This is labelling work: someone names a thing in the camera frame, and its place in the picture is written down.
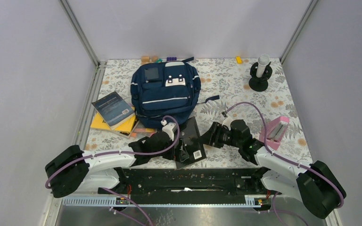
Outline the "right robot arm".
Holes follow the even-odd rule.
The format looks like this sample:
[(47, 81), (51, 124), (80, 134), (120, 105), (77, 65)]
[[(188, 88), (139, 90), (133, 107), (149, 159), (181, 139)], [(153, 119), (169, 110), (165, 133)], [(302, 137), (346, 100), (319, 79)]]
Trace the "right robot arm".
[(288, 156), (270, 153), (264, 142), (252, 136), (243, 120), (234, 120), (228, 125), (213, 122), (198, 140), (216, 148), (236, 147), (245, 161), (259, 167), (252, 176), (254, 192), (281, 192), (301, 201), (318, 218), (325, 219), (346, 198), (344, 188), (327, 164), (322, 161), (297, 163)]

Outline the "black notebook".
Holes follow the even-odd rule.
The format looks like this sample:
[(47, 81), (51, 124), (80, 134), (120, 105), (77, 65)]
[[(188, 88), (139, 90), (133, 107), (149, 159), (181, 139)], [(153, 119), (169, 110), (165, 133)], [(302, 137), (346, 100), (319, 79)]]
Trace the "black notebook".
[(204, 146), (197, 141), (200, 132), (197, 126), (196, 118), (191, 117), (180, 126), (181, 133), (179, 138), (183, 139), (182, 145), (185, 146), (189, 154), (189, 159), (184, 162), (176, 162), (177, 170), (188, 167), (198, 161), (206, 159)]

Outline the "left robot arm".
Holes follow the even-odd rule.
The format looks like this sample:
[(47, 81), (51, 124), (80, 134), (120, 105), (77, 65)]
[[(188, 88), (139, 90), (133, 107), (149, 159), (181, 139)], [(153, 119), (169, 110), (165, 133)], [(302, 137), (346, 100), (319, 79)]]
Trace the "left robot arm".
[(173, 157), (180, 135), (179, 131), (159, 131), (125, 147), (98, 152), (71, 145), (45, 166), (45, 188), (55, 198), (100, 187), (123, 193), (127, 181), (120, 176), (120, 169), (144, 165), (156, 157)]

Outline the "navy blue student backpack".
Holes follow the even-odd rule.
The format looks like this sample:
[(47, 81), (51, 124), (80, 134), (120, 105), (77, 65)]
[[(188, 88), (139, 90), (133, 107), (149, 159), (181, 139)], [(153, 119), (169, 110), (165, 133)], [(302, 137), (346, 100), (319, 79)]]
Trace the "navy blue student backpack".
[(140, 66), (132, 75), (132, 105), (144, 127), (161, 129), (161, 121), (166, 115), (180, 125), (189, 119), (201, 90), (197, 69), (189, 64), (192, 60), (193, 57), (149, 63)]

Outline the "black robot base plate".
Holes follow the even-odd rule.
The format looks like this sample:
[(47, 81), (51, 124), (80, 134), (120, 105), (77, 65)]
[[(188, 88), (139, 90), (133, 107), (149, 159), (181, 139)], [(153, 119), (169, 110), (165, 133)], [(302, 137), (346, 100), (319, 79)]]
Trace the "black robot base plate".
[(244, 204), (245, 196), (275, 194), (258, 178), (259, 169), (121, 169), (112, 188), (137, 204)]

